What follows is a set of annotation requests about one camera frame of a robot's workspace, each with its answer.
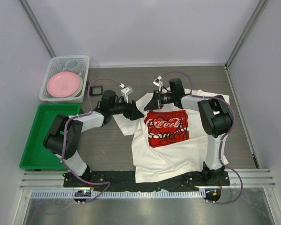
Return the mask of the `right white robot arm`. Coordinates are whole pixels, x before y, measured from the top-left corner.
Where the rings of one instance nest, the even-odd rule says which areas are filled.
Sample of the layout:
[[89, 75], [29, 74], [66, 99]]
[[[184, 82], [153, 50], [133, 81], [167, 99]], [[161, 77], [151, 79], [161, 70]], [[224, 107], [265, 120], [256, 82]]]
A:
[[169, 80], [170, 90], [163, 92], [161, 79], [159, 76], [153, 81], [158, 90], [153, 92], [153, 97], [144, 110], [162, 109], [164, 105], [173, 103], [180, 109], [199, 112], [203, 130], [207, 134], [207, 155], [203, 162], [202, 179], [207, 185], [218, 184], [225, 178], [223, 156], [226, 139], [234, 128], [235, 115], [232, 107], [222, 95], [195, 95], [192, 90], [186, 93], [179, 78]]

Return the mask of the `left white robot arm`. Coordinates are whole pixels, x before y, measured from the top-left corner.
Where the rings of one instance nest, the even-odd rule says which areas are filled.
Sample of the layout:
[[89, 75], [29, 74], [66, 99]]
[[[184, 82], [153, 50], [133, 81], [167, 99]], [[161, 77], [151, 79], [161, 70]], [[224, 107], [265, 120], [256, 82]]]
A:
[[106, 125], [113, 115], [123, 115], [131, 121], [144, 117], [136, 106], [136, 102], [126, 101], [118, 97], [113, 90], [103, 92], [93, 112], [77, 116], [58, 114], [48, 133], [43, 146], [58, 157], [61, 163], [74, 175], [74, 181], [80, 187], [87, 186], [91, 181], [90, 167], [78, 153], [81, 133]]

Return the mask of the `white printed t-shirt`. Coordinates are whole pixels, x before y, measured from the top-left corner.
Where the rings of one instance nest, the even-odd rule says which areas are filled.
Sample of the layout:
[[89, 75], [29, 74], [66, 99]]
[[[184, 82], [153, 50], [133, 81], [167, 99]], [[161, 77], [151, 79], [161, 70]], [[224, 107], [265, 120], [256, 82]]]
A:
[[135, 182], [159, 182], [202, 171], [209, 140], [199, 112], [180, 109], [174, 104], [145, 111], [152, 97], [152, 93], [147, 93], [136, 102], [144, 114], [141, 119], [131, 121], [123, 115], [113, 116], [123, 135], [133, 136]]

